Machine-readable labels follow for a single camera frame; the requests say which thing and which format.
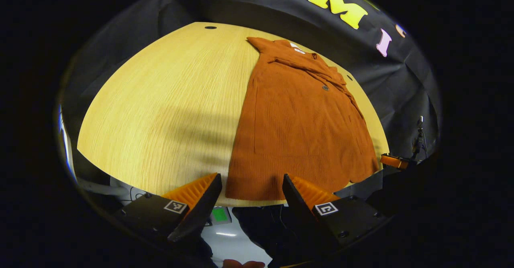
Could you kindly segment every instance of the orange shirt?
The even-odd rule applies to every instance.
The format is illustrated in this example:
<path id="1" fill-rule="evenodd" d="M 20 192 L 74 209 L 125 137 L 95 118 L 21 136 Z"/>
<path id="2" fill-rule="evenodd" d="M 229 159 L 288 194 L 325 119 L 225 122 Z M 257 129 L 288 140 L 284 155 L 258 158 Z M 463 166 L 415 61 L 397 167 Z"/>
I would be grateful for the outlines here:
<path id="1" fill-rule="evenodd" d="M 284 200 L 285 173 L 335 192 L 377 171 L 364 117 L 336 67 L 287 40 L 247 39 L 260 57 L 235 135 L 226 197 Z"/>

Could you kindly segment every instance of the light wood surface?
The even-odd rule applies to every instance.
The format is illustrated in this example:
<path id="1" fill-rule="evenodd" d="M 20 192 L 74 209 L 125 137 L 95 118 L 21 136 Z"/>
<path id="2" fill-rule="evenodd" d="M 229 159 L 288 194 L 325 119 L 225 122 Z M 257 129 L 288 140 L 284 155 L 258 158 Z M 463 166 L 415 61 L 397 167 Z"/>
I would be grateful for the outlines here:
<path id="1" fill-rule="evenodd" d="M 145 47 L 92 101 L 78 150 L 112 177 L 157 195 L 210 173 L 220 173 L 225 186 L 248 80 L 259 59 L 248 36 L 284 39 L 246 27 L 195 22 Z M 371 102 L 356 80 L 347 78 L 353 78 L 349 72 L 322 58 L 345 76 L 379 160 L 389 147 Z M 284 202 L 228 199 L 223 189 L 216 204 Z"/>

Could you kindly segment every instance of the wooden table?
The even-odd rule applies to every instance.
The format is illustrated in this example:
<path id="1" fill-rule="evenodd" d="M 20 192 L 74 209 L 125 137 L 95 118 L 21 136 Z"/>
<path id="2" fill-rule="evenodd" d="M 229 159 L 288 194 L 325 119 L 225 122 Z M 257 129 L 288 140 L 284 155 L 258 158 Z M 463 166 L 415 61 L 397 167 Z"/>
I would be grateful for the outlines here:
<path id="1" fill-rule="evenodd" d="M 220 173 L 225 185 L 248 80 L 259 59 L 248 36 L 284 39 L 246 27 L 195 22 L 145 47 L 92 101 L 78 150 L 112 177 L 157 195 L 209 173 Z M 345 79 L 365 116 L 379 160 L 389 152 L 380 120 L 356 80 Z M 282 203 L 228 199 L 223 190 L 216 204 Z"/>

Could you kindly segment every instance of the person's hand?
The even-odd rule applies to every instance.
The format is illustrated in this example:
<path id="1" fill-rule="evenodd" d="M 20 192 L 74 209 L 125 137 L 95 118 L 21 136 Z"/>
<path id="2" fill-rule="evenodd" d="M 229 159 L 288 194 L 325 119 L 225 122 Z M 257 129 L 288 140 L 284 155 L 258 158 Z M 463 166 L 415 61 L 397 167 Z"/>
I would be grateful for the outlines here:
<path id="1" fill-rule="evenodd" d="M 222 268 L 264 268 L 265 266 L 266 264 L 263 262 L 248 261 L 245 264 L 241 264 L 236 260 L 225 259 Z"/>

